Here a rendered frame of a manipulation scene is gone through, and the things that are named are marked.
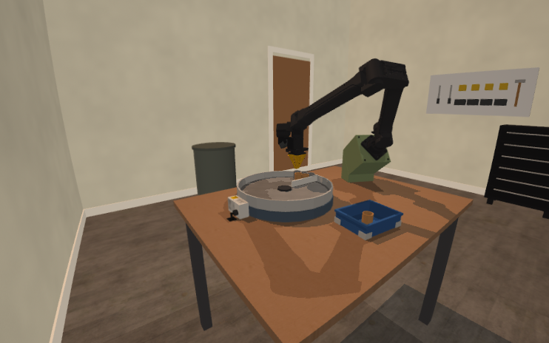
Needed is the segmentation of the blue crate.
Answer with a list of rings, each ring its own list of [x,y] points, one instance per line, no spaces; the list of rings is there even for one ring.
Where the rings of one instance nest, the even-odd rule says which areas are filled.
[[[336,212],[336,217],[334,217],[335,223],[347,228],[364,240],[368,240],[373,236],[393,228],[400,227],[402,222],[401,216],[403,215],[402,212],[374,202],[373,200],[366,200],[342,208],[336,208],[334,211]],[[363,211],[374,213],[373,223],[366,225],[361,222]]]

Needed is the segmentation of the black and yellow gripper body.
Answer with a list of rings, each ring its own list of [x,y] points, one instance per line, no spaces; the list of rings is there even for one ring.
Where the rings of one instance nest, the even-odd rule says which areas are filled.
[[[303,137],[298,137],[297,140],[295,137],[292,138],[294,138],[293,149],[286,149],[286,152],[294,155],[306,154],[304,151],[308,151],[309,148],[303,147]]]

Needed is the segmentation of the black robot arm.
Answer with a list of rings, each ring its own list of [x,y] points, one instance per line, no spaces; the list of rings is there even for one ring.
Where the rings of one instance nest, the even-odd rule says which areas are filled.
[[[367,79],[367,80],[366,80]],[[387,148],[393,144],[392,129],[404,86],[409,80],[404,64],[373,58],[359,67],[359,72],[329,94],[312,105],[291,115],[291,122],[278,123],[276,134],[279,146],[293,149],[294,138],[303,137],[303,130],[315,120],[356,98],[359,95],[370,97],[385,89],[380,119],[374,124],[374,134],[367,137],[361,146],[375,159],[379,160]],[[292,132],[292,137],[289,135]],[[301,132],[301,133],[300,133]],[[384,151],[383,151],[384,150]],[[380,153],[381,152],[381,153]]]

